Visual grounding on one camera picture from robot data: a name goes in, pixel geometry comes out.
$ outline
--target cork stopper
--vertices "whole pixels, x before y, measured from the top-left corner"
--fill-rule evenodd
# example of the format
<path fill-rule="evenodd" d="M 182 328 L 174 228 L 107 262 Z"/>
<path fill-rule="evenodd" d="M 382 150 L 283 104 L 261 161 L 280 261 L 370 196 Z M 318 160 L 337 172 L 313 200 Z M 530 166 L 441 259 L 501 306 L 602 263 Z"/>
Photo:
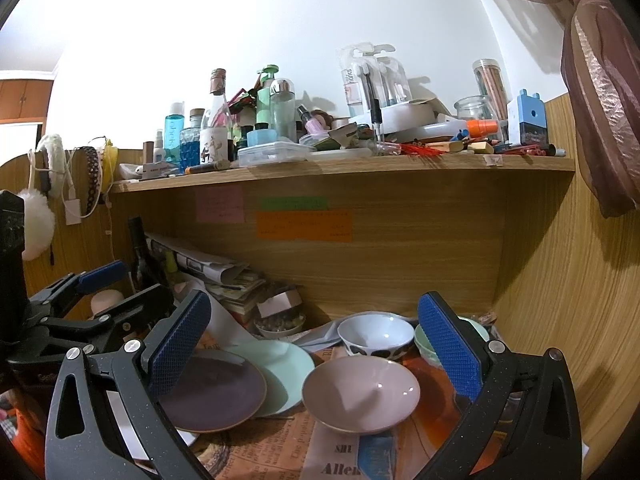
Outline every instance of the cork stopper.
<path fill-rule="evenodd" d="M 225 92 L 226 70 L 217 68 L 211 72 L 210 93 L 213 95 L 222 95 Z"/>

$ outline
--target curtain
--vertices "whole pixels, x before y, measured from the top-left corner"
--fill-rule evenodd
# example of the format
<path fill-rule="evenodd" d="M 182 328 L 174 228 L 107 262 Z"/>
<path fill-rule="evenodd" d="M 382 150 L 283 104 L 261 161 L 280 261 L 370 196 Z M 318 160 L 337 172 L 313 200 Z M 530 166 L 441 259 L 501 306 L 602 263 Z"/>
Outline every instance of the curtain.
<path fill-rule="evenodd" d="M 532 0 L 556 4 L 563 0 Z M 609 0 L 568 0 L 562 78 L 580 172 L 604 217 L 640 208 L 640 50 Z"/>

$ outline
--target pink bowl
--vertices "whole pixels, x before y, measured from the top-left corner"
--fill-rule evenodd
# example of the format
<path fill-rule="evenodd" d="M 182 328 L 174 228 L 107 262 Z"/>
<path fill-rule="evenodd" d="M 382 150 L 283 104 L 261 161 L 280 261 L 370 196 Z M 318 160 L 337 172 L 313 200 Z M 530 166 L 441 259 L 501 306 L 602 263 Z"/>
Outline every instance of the pink bowl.
<path fill-rule="evenodd" d="M 302 401 L 319 422 L 341 433 L 374 434 L 412 414 L 420 385 L 407 368 L 380 357 L 342 357 L 312 371 Z"/>

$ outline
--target green sticky note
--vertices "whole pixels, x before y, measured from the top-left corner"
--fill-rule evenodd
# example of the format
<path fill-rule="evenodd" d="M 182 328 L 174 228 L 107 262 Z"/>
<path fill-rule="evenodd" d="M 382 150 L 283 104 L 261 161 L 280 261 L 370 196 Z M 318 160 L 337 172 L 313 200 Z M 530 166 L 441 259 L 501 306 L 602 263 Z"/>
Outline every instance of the green sticky note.
<path fill-rule="evenodd" d="M 265 196 L 260 199 L 262 211 L 326 211 L 325 196 Z"/>

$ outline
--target orange cap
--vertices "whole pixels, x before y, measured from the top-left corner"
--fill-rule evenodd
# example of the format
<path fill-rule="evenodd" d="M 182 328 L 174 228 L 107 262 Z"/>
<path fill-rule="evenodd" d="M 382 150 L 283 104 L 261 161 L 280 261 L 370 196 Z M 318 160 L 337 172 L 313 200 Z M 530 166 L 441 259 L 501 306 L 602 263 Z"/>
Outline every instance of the orange cap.
<path fill-rule="evenodd" d="M 498 131 L 498 121 L 474 119 L 466 122 L 466 129 L 472 139 L 485 137 Z"/>

